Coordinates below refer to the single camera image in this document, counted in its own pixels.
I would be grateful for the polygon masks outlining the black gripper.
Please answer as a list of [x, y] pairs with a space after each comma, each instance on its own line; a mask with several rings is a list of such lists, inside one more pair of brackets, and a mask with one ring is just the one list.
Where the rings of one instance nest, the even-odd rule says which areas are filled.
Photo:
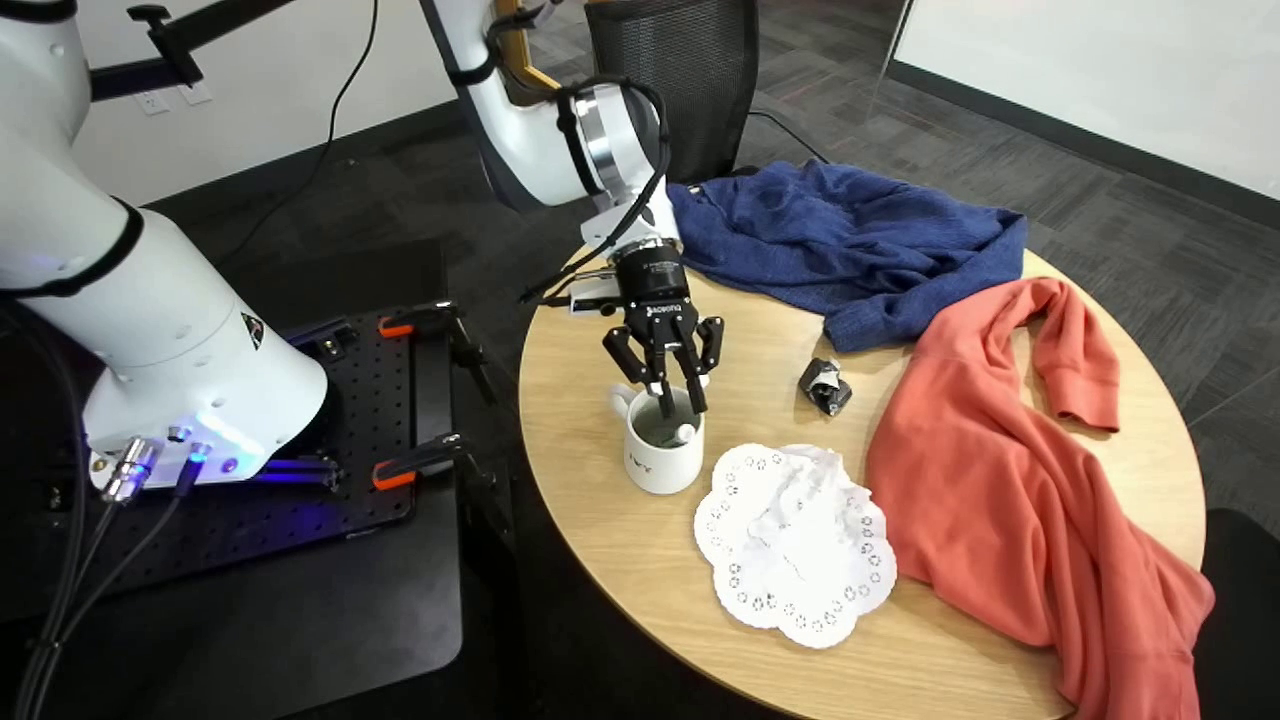
[[624, 324], [605, 334], [605, 352], [624, 374], [628, 383], [639, 383], [666, 417], [674, 417], [674, 391], [661, 368], [666, 355], [676, 355], [689, 382], [689, 401], [696, 414], [708, 409], [704, 382], [725, 352], [725, 320], [704, 316], [689, 302], [686, 258], [676, 247], [639, 247], [617, 261]]

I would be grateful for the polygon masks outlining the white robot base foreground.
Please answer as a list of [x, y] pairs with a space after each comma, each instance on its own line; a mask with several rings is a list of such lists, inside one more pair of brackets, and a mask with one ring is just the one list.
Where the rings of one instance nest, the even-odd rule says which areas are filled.
[[99, 492], [252, 482], [328, 401], [326, 368], [263, 324], [159, 211], [71, 158], [94, 71], [76, 0], [0, 10], [0, 294], [104, 374], [82, 424]]

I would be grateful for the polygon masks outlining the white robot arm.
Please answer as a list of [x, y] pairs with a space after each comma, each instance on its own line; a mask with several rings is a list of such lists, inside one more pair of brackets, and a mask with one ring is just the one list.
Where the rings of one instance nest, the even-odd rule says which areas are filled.
[[524, 288], [548, 308], [622, 316], [614, 363], [661, 401], [708, 409], [725, 320], [689, 294], [686, 239], [669, 199], [666, 104], [638, 79], [558, 84], [521, 69], [524, 41], [561, 0], [420, 0], [444, 71], [481, 131], [487, 181], [515, 205], [592, 199], [585, 258]]

